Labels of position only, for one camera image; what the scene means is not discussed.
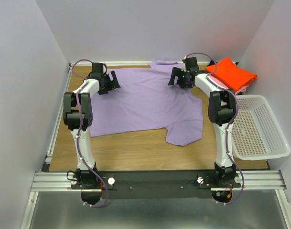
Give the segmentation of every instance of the folded orange shirt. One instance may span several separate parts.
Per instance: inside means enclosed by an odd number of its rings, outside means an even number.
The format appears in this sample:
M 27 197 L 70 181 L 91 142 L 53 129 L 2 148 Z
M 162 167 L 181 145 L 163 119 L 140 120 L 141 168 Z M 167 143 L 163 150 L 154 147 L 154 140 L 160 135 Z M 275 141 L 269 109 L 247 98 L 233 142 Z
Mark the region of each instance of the folded orange shirt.
M 238 68 L 229 57 L 217 64 L 217 71 L 213 76 L 223 82 L 228 88 L 238 91 L 243 86 L 249 86 L 257 75 Z M 211 73 L 216 69 L 215 65 L 208 66 L 206 70 Z

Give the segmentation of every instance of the lavender shirt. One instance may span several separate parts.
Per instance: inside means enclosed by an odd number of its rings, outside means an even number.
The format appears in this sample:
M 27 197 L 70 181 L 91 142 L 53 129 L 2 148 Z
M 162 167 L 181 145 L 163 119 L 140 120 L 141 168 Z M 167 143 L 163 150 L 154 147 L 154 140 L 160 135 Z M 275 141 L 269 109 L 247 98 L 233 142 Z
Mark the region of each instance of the lavender shirt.
M 92 97 L 91 136 L 166 128 L 166 142 L 185 146 L 202 138 L 202 100 L 190 89 L 168 86 L 176 62 L 150 69 L 116 69 L 121 89 Z

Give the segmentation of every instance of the wooden surface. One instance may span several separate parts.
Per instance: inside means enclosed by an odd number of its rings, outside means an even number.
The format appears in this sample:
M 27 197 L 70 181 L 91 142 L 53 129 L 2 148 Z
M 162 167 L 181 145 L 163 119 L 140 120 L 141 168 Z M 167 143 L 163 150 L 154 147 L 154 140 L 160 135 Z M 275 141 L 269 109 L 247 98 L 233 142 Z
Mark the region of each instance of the wooden surface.
M 117 66 L 128 68 L 149 66 Z M 76 67 L 76 72 L 88 75 L 90 67 Z M 82 79 L 72 75 L 68 91 L 82 84 Z M 92 154 L 98 170 L 171 170 L 171 169 L 213 169 L 216 158 L 216 137 L 207 109 L 209 98 L 194 87 L 192 94 L 203 100 L 203 138 L 185 147 L 165 142 L 167 130 L 146 130 L 91 138 Z M 236 159 L 241 168 L 267 168 L 265 160 L 242 161 Z M 50 171 L 75 170 L 77 157 L 72 135 L 61 120 Z

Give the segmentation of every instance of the white plastic basket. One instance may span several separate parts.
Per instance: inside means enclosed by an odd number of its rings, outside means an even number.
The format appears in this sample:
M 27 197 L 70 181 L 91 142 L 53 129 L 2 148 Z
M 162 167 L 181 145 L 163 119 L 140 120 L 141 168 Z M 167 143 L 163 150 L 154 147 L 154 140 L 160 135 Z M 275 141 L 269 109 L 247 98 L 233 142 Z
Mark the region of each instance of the white plastic basket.
M 239 112 L 232 129 L 233 155 L 242 160 L 289 155 L 289 145 L 267 100 L 261 95 L 238 95 L 237 99 Z

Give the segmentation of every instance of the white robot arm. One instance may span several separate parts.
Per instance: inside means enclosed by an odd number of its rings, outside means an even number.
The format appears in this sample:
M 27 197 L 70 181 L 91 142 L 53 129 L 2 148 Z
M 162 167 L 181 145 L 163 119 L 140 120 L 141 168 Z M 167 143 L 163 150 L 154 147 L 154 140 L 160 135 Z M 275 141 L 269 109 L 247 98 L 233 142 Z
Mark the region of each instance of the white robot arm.
M 195 77 L 195 86 L 200 88 L 208 97 L 210 97 L 211 92 L 219 92 L 222 91 L 219 87 L 214 86 L 207 78 L 207 74 L 199 74 L 197 77 Z M 226 142 L 225 142 L 225 136 L 226 136 L 226 127 L 228 123 L 224 123 L 221 126 L 219 126 L 216 123 L 213 123 L 214 130 L 216 132 L 216 164 L 219 167 L 231 167 L 232 162 L 230 161 L 227 152 L 226 152 Z M 232 138 L 231 138 L 231 132 L 232 132 L 232 124 L 228 126 L 228 148 L 229 148 L 229 154 L 233 158 L 232 155 Z
M 91 97 L 95 93 L 99 95 L 107 94 L 108 91 L 120 88 L 115 72 L 111 72 L 113 77 L 113 80 L 111 80 L 109 74 L 106 71 L 104 72 L 104 67 L 106 66 L 103 63 L 92 63 L 91 73 L 83 84 L 75 91 L 64 94 L 64 123 L 68 126 L 74 139 L 77 153 L 77 169 L 79 170 L 88 170 L 82 159 L 85 160 L 90 168 L 95 168 L 96 166 L 90 144 L 90 126 L 92 125 Z M 79 111 L 72 109 L 77 105 L 76 94 L 79 97 L 83 116 L 83 125 L 80 130 Z M 82 152 L 82 158 L 78 152 L 78 147 Z

